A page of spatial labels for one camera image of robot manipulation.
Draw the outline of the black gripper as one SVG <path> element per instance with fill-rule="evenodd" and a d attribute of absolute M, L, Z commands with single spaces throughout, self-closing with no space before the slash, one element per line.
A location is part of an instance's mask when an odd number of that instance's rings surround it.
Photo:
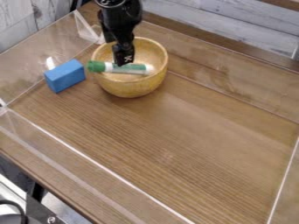
<path fill-rule="evenodd" d="M 95 0 L 106 41 L 114 42 L 114 60 L 119 67 L 135 60 L 134 29 L 143 19 L 141 0 Z"/>

